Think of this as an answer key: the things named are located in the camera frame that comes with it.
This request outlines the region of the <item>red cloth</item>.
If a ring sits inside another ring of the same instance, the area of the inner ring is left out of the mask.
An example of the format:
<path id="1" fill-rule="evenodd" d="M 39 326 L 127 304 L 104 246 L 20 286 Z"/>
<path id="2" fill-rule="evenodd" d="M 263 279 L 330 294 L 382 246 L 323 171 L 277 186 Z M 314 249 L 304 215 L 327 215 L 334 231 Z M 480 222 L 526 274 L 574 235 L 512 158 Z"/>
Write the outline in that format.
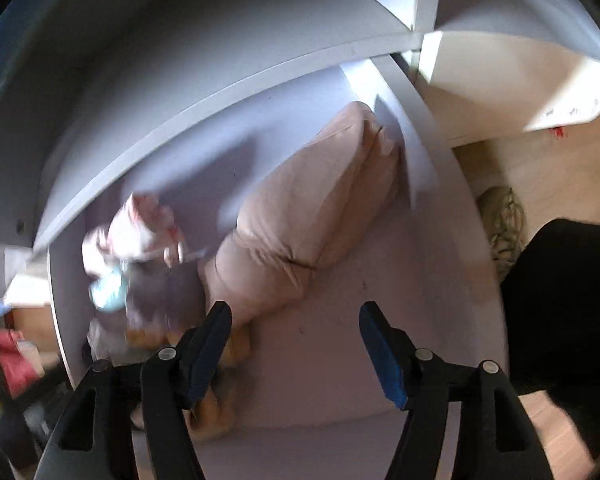
<path id="1" fill-rule="evenodd" d="M 19 330 L 0 330 L 0 367 L 13 398 L 23 393 L 39 377 L 38 371 L 20 351 L 23 341 Z"/>

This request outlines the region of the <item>teal fluffy sock bundle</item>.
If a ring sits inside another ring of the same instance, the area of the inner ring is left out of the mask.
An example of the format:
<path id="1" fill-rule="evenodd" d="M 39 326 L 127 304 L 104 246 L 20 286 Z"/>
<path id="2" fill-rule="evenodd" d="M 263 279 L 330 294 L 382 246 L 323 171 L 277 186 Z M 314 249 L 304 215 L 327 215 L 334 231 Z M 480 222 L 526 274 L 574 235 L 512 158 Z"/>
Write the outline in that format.
<path id="1" fill-rule="evenodd" d="M 88 286 L 88 296 L 97 310 L 116 312 L 125 307 L 129 284 L 128 267 L 114 266 Z"/>

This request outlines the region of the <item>yellow cream cloth bundle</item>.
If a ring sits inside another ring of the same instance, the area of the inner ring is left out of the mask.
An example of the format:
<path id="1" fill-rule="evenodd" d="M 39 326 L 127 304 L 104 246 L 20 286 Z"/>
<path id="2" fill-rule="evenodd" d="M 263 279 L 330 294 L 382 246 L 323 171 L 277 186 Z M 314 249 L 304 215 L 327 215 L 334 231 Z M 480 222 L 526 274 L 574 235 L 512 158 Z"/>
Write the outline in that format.
<path id="1" fill-rule="evenodd" d="M 195 318 L 172 330 L 154 326 L 127 328 L 124 332 L 125 342 L 132 349 L 156 351 L 166 344 L 175 346 L 186 330 L 201 323 L 202 318 Z M 250 327 L 243 325 L 232 330 L 204 398 L 183 411 L 190 440 L 194 443 L 217 439 L 234 427 L 238 397 L 237 369 L 250 357 L 250 353 Z"/>

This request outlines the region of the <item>white cabinet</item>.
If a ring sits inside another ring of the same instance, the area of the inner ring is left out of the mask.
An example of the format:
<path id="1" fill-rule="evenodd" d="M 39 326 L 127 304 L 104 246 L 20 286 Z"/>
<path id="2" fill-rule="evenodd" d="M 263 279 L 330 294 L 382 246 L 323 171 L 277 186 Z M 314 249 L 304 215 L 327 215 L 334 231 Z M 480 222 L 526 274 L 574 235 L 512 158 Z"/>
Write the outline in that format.
<path id="1" fill-rule="evenodd" d="M 278 84 L 404 54 L 528 129 L 600 114 L 595 0 L 7 0 L 0 245 L 40 250 L 122 174 Z"/>

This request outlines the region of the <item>white drawer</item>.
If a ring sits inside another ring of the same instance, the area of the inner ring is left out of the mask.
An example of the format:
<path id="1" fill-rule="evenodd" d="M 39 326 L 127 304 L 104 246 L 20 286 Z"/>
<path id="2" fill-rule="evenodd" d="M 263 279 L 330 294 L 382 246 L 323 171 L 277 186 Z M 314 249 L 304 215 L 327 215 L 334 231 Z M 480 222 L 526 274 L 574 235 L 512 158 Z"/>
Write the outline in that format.
<path id="1" fill-rule="evenodd" d="M 239 370 L 235 429 L 196 451 L 210 479 L 380 479 L 404 424 L 382 393 L 358 330 L 364 302 L 452 363 L 506 359 L 500 293 L 469 186 L 396 56 L 280 84 L 190 127 L 99 194 L 48 251 L 62 356 L 74 382 L 94 308 L 81 244 L 132 192 L 174 211 L 194 252 L 211 255 L 246 196 L 352 101 L 402 151 L 400 190 L 303 300 L 258 318 Z"/>

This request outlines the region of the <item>large pink beige cloth roll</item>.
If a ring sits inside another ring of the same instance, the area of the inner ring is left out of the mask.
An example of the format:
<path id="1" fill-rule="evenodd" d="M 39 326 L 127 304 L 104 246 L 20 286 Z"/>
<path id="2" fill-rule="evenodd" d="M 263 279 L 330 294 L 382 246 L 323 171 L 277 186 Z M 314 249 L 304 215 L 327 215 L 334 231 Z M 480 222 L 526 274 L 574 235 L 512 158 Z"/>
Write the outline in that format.
<path id="1" fill-rule="evenodd" d="M 242 326 L 302 299 L 392 201 L 399 169 L 400 148 L 374 112 L 347 104 L 244 200 L 235 229 L 199 269 L 207 304 L 226 302 Z"/>

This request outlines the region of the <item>grey lilac sock roll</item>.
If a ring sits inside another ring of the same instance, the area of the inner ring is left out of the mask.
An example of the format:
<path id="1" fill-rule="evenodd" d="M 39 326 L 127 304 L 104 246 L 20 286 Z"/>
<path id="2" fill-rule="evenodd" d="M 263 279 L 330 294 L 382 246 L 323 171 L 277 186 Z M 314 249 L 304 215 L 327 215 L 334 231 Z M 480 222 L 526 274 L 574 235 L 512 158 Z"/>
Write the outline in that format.
<path id="1" fill-rule="evenodd" d="M 133 330 L 184 332 L 204 318 L 206 298 L 196 260 L 169 268 L 132 264 L 126 272 L 125 314 Z"/>

